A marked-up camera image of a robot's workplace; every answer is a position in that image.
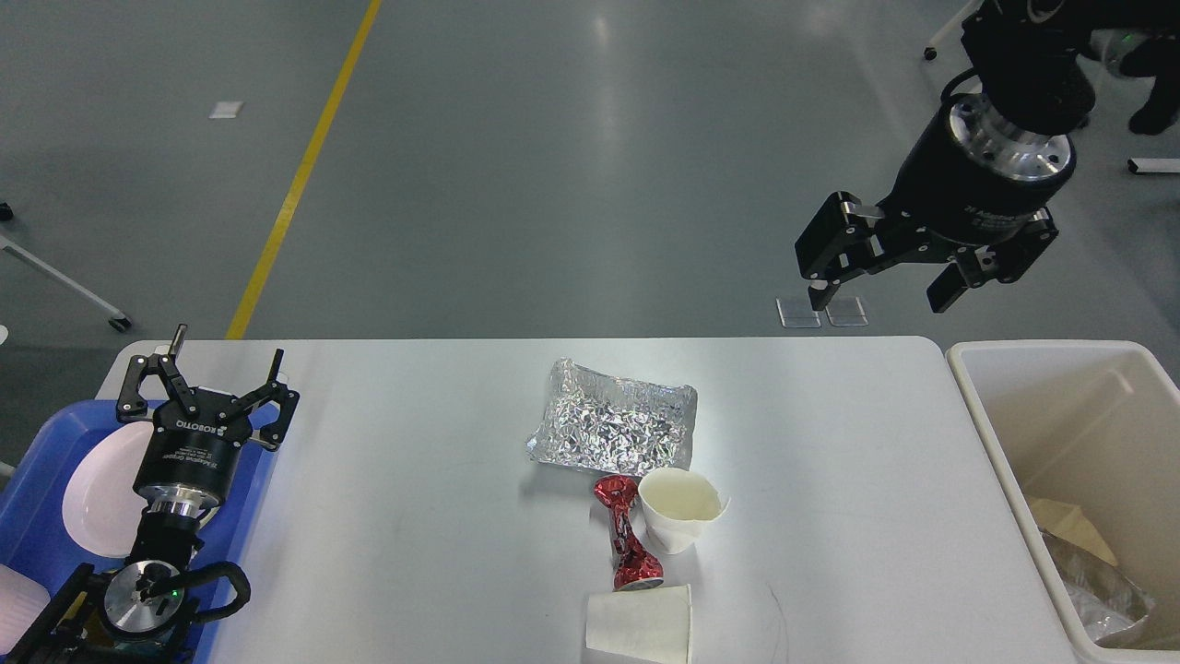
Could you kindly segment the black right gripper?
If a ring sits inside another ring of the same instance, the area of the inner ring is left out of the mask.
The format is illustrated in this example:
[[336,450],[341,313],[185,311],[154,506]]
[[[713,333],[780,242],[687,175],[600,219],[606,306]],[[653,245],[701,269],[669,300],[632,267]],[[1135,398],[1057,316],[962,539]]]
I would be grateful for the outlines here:
[[794,244],[809,308],[825,310],[851,280],[911,262],[948,262],[926,289],[935,314],[989,281],[1020,281],[1058,236],[1045,206],[1076,165],[1069,136],[1020,129],[986,94],[952,94],[880,208],[847,192],[822,200]]

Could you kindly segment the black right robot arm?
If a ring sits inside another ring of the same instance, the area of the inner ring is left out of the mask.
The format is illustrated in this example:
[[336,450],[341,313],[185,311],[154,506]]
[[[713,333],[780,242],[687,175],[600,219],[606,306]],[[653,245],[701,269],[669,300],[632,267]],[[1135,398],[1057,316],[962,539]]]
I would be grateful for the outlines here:
[[809,310],[900,264],[940,265],[926,291],[936,314],[989,281],[1020,281],[1057,238],[1049,200],[1094,109],[1080,55],[1153,80],[1134,134],[1176,125],[1175,1],[982,1],[961,26],[970,66],[940,91],[890,192],[872,206],[830,193],[796,239]]

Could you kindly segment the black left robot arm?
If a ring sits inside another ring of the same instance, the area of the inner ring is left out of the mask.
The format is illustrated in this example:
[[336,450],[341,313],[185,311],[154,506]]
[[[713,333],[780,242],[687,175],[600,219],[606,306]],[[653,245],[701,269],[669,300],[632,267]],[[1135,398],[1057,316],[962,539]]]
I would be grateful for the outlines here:
[[123,428],[150,426],[131,488],[144,502],[122,563],[81,563],[6,655],[9,663],[183,663],[195,627],[240,612],[253,585],[238,564],[198,564],[203,518],[224,513],[248,443],[278,451],[300,402],[274,353],[244,395],[190,386],[178,369],[188,331],[130,359],[114,399]]

